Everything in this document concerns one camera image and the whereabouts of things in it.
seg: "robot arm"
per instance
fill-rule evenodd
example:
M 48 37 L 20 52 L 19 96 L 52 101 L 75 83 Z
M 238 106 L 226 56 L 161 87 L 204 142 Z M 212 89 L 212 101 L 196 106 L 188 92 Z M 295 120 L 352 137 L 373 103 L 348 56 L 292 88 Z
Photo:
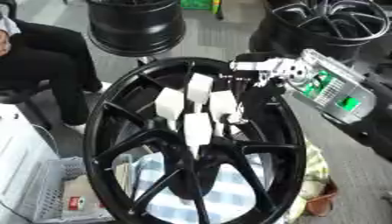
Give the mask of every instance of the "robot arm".
M 259 88 L 278 83 L 273 86 L 292 93 L 350 137 L 392 159 L 392 89 L 380 76 L 362 75 L 311 49 L 297 59 L 235 60 L 230 68 L 234 81 L 249 80 Z M 246 71 L 256 71 L 258 77 Z

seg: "white foam block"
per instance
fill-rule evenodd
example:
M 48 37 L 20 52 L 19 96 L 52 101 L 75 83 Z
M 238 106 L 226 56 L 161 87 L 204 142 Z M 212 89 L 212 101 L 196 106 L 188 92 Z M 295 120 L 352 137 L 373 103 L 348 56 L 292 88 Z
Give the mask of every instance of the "white foam block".
M 184 109 L 184 94 L 166 87 L 155 100 L 155 108 L 158 116 L 175 121 Z
M 236 107 L 235 96 L 230 90 L 211 93 L 210 111 L 216 122 L 225 114 L 233 114 Z
M 208 113 L 185 115 L 184 132 L 186 144 L 190 147 L 210 144 L 213 128 Z
M 196 103 L 205 104 L 208 101 L 213 84 L 213 78 L 195 73 L 188 83 L 187 99 Z

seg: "chair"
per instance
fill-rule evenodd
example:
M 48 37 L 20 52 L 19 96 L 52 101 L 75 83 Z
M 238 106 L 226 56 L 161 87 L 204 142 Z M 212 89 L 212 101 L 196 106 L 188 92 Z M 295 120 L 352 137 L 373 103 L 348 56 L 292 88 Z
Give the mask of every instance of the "chair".
M 8 7 L 9 18 L 16 18 L 17 16 L 17 2 L 15 0 L 0 0 L 0 5 Z M 31 85 L 31 87 L 7 87 L 2 86 L 0 82 L 0 103 L 4 104 L 19 104 L 24 103 L 26 107 L 40 120 L 42 126 L 47 130 L 52 128 L 48 119 L 39 107 L 32 101 L 32 96 L 49 88 L 47 82 Z

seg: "cable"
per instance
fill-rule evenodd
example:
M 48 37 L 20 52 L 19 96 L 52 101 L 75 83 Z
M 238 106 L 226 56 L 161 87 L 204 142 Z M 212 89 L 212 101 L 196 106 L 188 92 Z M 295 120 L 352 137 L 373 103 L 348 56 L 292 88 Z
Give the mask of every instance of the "cable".
M 4 202 L 2 202 L 0 200 L 0 205 L 2 207 L 5 207 L 7 210 L 9 210 L 10 212 L 12 212 L 13 214 L 15 214 L 17 217 L 22 218 L 23 220 L 27 221 L 29 224 L 33 224 L 34 222 L 32 220 L 30 220 L 29 218 L 21 215 L 20 213 L 15 212 L 15 210 L 13 210 L 12 208 L 10 208 L 9 206 L 5 205 Z
M 43 130 L 46 133 L 46 135 L 52 140 L 52 148 L 55 150 L 56 154 L 58 156 L 60 156 L 59 147 L 58 147 L 57 142 L 54 139 L 54 136 L 52 135 L 52 133 L 49 132 L 49 130 L 47 130 L 44 127 L 39 126 L 37 124 L 32 124 L 32 126 L 35 127 L 35 128 L 41 129 L 41 130 Z

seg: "green container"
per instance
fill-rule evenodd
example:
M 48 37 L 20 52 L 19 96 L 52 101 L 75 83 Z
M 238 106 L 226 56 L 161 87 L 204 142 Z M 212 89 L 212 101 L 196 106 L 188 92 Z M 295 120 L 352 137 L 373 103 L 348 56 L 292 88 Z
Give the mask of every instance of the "green container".
M 181 6 L 187 10 L 211 10 L 212 0 L 181 0 Z

